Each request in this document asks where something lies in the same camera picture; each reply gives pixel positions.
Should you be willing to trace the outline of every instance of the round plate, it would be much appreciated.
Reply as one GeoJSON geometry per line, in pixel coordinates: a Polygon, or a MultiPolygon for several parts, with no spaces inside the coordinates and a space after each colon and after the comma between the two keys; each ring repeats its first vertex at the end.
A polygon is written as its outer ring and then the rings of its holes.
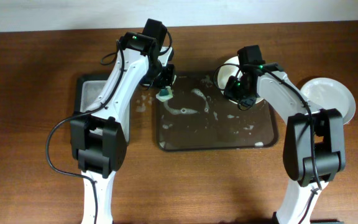
{"type": "Polygon", "coordinates": [[[356,112],[352,93],[342,83],[330,78],[315,78],[303,85],[301,92],[324,109],[337,109],[347,124],[356,112]]]}
{"type": "MultiPolygon", "coordinates": [[[[225,63],[233,63],[233,64],[236,64],[236,65],[240,64],[239,63],[239,58],[237,56],[233,57],[233,58],[230,58],[225,63]]],[[[226,65],[226,66],[221,67],[221,69],[219,69],[218,77],[217,77],[219,88],[223,89],[226,86],[226,83],[229,80],[229,77],[230,76],[236,76],[236,73],[237,73],[238,70],[239,70],[239,68],[237,68],[237,67],[235,67],[233,65],[226,65]]],[[[258,97],[258,98],[256,98],[256,103],[259,103],[262,100],[263,100],[262,97],[258,97]]]]}

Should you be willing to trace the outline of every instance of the wooden table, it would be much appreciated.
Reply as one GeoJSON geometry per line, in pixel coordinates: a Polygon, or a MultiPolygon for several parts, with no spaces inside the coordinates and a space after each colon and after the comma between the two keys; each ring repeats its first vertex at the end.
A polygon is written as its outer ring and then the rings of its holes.
{"type": "MultiPolygon", "coordinates": [[[[73,111],[75,80],[105,73],[99,59],[127,30],[0,33],[0,223],[79,223],[83,181],[58,175],[45,161],[52,126],[73,111]]],[[[323,192],[313,219],[358,223],[358,22],[173,27],[178,71],[216,68],[246,45],[259,44],[298,88],[313,77],[345,84],[357,111],[344,127],[346,169],[323,192]]],[[[132,100],[141,100],[136,91],[132,100]]],[[[270,218],[285,194],[280,140],[270,149],[166,153],[158,149],[154,107],[132,108],[131,144],[114,181],[117,223],[251,222],[270,218]]],[[[54,136],[51,157],[78,172],[70,132],[54,136]]]]}

